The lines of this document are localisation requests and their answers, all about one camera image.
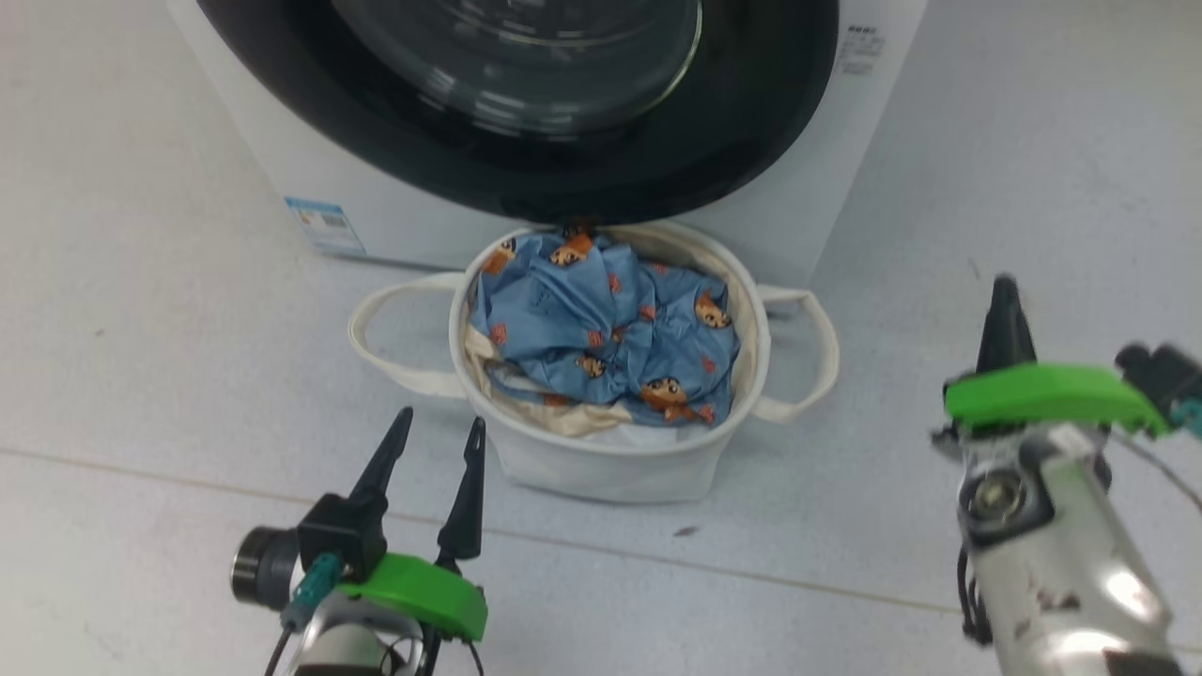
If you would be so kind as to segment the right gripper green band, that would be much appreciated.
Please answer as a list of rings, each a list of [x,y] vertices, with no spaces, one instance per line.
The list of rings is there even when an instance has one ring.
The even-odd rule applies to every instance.
[[[1004,368],[1007,357],[1012,367]],[[1170,433],[1166,415],[1115,372],[1020,364],[1037,360],[1016,278],[996,275],[978,374],[946,385],[948,420],[929,435],[932,447],[963,463],[957,511],[966,547],[996,547],[1049,524],[1057,505],[1046,470],[1077,466],[1090,474],[1113,429],[1152,439]]]

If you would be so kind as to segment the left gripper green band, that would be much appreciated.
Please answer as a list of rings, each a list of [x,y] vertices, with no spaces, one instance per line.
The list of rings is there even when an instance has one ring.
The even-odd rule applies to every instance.
[[[388,486],[407,447],[413,420],[412,407],[404,407],[379,443],[364,472],[349,493],[349,514],[355,527],[374,527],[388,508]],[[438,536],[438,564],[476,561],[484,539],[484,419],[475,419],[463,458],[464,472],[456,503]],[[338,591],[399,613],[421,624],[433,625],[451,638],[469,642],[484,640],[488,621],[484,594],[475,585],[422,558],[388,552],[362,583],[343,581]]]

